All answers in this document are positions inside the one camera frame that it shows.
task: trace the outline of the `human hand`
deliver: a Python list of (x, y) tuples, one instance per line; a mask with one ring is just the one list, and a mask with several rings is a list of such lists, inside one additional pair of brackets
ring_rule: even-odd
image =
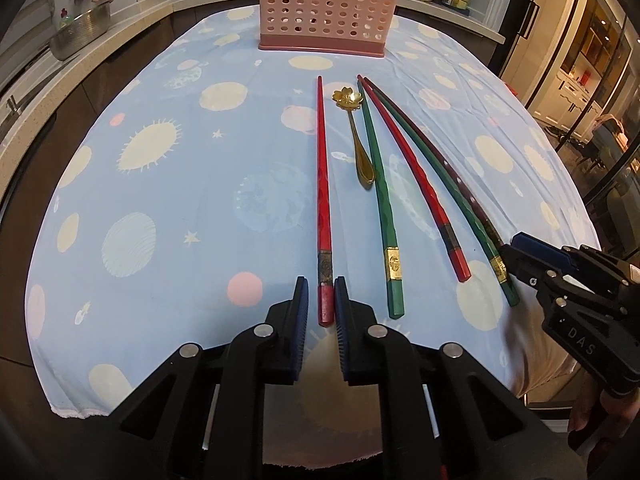
[(590, 375), (586, 375), (582, 389), (569, 417), (568, 431), (583, 430), (591, 416), (596, 403), (600, 402), (609, 415), (610, 421), (604, 426), (604, 433), (589, 455), (588, 470), (593, 472), (609, 455), (616, 442), (625, 436), (640, 412), (640, 389), (623, 399), (615, 399), (598, 385)]

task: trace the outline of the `green chopstick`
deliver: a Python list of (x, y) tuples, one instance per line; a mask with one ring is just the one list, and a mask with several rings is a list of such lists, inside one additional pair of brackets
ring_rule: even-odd
[(447, 173), (447, 171), (442, 167), (442, 165), (440, 164), (440, 161), (436, 158), (435, 155), (433, 155), (433, 153), (428, 148), (428, 146), (424, 143), (424, 141), (414, 132), (412, 127), (409, 126), (409, 124), (404, 120), (404, 118), (395, 110), (395, 108), (391, 106), (391, 104), (389, 104), (387, 99), (380, 92), (376, 92), (376, 95), (380, 98), (380, 101), (382, 101), (382, 104), (385, 105), (389, 113), (393, 115), (394, 119), (398, 122), (398, 124), (402, 126), (402, 129), (407, 132), (407, 135), (409, 135), (409, 137), (411, 137), (412, 141), (415, 143), (418, 149), (429, 161), (431, 167), (440, 177), (441, 181), (449, 191), (450, 195), (453, 197), (453, 200), (455, 200), (456, 204), (458, 204), (458, 207), (462, 211), (462, 214), (465, 216), (466, 221), (471, 227), (471, 230), (474, 232), (474, 234), (476, 235), (476, 238), (480, 242), (482, 250), (484, 251), (484, 254), (489, 260), (489, 263), (491, 264), (492, 269), (494, 270), (495, 276), (498, 279), (498, 282), (500, 283), (500, 287), (502, 288), (502, 291), (505, 297), (507, 298), (507, 302), (509, 303), (510, 306), (516, 306), (518, 303), (520, 303), (520, 297), (518, 295), (518, 292), (515, 290), (513, 283), (511, 283), (511, 280), (509, 279), (507, 268), (504, 265), (504, 262), (502, 260), (502, 257), (500, 256), (500, 253), (497, 251), (495, 244), (493, 243), (489, 235), (486, 233), (486, 230), (482, 225), (482, 222), (471, 209), (469, 202), (462, 195), (462, 193), (460, 193), (458, 186), (453, 181), (453, 179), (449, 176), (449, 173)]
[(385, 253), (386, 306), (389, 310), (389, 317), (398, 319), (404, 316), (404, 297), (402, 295), (402, 269), (398, 251), (398, 238), (394, 227), (394, 215), (391, 211), (385, 170), (382, 166), (376, 131), (373, 129), (373, 122), (371, 121), (367, 95), (360, 81), (358, 81), (358, 91), (363, 97), (362, 115), (364, 116), (364, 125), (367, 130), (367, 139), (369, 139), (371, 162), (376, 171), (376, 196), (378, 197), (380, 229), (382, 230), (382, 248)]

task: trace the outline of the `metal strainer basket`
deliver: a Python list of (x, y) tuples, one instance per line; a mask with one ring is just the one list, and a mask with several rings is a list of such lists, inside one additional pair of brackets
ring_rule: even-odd
[(93, 9), (83, 12), (57, 31), (49, 40), (49, 48), (53, 56), (64, 61), (103, 35), (109, 28), (111, 21), (112, 1), (103, 2)]

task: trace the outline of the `blue tablecloth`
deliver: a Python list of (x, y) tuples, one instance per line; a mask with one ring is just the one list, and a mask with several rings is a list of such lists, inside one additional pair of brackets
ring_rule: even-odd
[[(422, 155), (473, 277), (458, 283), (404, 158), (373, 111), (402, 260), (406, 315), (389, 320), (375, 192), (356, 177), (332, 92), (369, 76), (439, 147), (503, 239), (597, 238), (544, 133), (506, 86), (445, 34), (394, 17), (386, 57), (258, 50), (258, 9), (210, 16), (108, 106), (52, 198), (29, 274), (26, 319), (47, 398), (63, 416), (109, 413), (185, 342), (227, 343), (316, 287), (316, 77), (324, 81), (334, 276), (413, 342), (458, 341), (522, 391), (567, 365), (542, 335), (531, 289), (506, 305), (466, 224)], [(366, 134), (356, 113), (361, 138)], [(349, 389), (334, 330), (310, 295), (300, 383), (267, 391), (267, 462), (331, 465), (380, 450), (377, 393)]]

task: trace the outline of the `spoon handle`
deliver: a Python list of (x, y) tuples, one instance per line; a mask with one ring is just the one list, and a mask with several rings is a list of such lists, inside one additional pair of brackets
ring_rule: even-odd
[(364, 146), (360, 142), (360, 137), (358, 136), (356, 123), (353, 120), (351, 110), (347, 110), (347, 113), (349, 114), (349, 124), (351, 126), (351, 135), (353, 136), (353, 145), (356, 154), (356, 172), (358, 173), (358, 180), (364, 189), (370, 189), (376, 179), (376, 173), (373, 170), (371, 161), (369, 160), (369, 155), (367, 155)]

